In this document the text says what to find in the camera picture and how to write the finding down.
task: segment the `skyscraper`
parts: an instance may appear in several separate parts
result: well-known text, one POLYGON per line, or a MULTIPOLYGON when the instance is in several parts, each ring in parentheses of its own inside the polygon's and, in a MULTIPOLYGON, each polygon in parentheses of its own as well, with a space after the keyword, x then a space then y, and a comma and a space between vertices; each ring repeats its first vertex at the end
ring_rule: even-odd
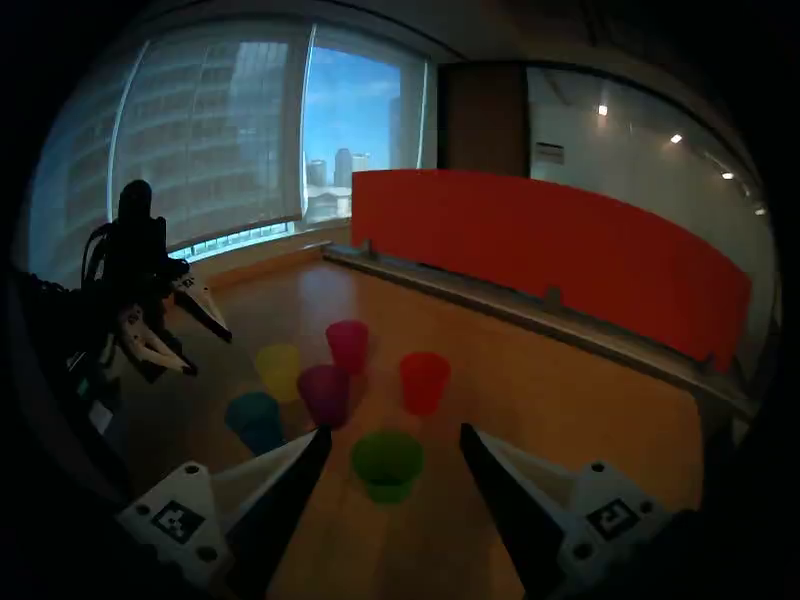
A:
POLYGON ((333 185, 336 187, 352 187, 353 155, 347 148, 336 152, 336 170, 333 172, 333 185))
POLYGON ((369 170, 369 154, 353 154, 353 173, 369 170))
POLYGON ((306 183, 323 187, 328 185, 327 165, 324 160, 312 160, 306 165, 306 183))

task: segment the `window sill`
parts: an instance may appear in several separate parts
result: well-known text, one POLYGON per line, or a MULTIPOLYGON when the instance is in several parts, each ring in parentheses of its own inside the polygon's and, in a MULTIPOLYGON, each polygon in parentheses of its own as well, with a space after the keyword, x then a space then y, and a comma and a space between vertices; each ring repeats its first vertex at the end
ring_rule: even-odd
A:
POLYGON ((199 258, 192 263, 192 272, 213 284, 215 281, 221 282, 227 279, 226 273, 298 252, 310 245, 326 242, 350 245, 350 219, 337 219, 319 225, 319 228, 310 231, 199 258))

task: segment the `orange partition panel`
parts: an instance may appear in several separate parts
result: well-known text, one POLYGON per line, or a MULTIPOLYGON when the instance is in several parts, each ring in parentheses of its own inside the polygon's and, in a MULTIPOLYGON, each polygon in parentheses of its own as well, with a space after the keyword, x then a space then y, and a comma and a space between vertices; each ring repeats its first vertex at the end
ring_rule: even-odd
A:
POLYGON ((730 367, 750 280, 685 229, 600 194, 448 170, 353 174, 353 245, 543 297, 730 367))

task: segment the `plastic cup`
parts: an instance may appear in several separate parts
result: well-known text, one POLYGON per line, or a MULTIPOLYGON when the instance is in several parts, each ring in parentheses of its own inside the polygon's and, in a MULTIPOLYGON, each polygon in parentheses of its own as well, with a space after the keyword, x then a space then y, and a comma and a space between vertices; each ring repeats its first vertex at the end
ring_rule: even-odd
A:
POLYGON ((373 502, 396 504, 411 493, 422 473, 425 453, 407 433, 378 431, 356 443, 350 460, 373 502))
POLYGON ((233 400, 225 411, 225 424, 256 456, 286 443, 278 403, 263 392, 233 400))
POLYGON ((281 404, 297 400, 300 352, 295 346, 265 346, 256 354, 255 362, 264 387, 275 400, 281 404))
POLYGON ((450 381, 450 363, 433 352, 413 352, 400 361, 403 403, 412 415, 430 415, 450 381))
POLYGON ((325 330, 333 362, 350 375, 364 371, 369 328, 361 321, 339 321, 325 330))
POLYGON ((297 390, 318 426, 342 427, 349 416, 350 377, 336 365, 317 365, 300 374, 297 390))

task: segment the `window blind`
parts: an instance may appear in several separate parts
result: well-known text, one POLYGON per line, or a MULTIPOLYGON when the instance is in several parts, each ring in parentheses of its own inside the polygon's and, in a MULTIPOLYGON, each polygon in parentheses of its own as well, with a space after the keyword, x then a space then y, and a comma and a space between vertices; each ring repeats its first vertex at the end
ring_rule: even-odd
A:
POLYGON ((113 199, 153 188, 167 244, 302 217, 297 160, 310 27, 220 23, 154 41, 119 127, 113 199))
POLYGON ((50 130, 34 173, 28 269, 75 287, 83 246, 107 220, 108 152, 135 54, 106 60, 78 85, 50 130))

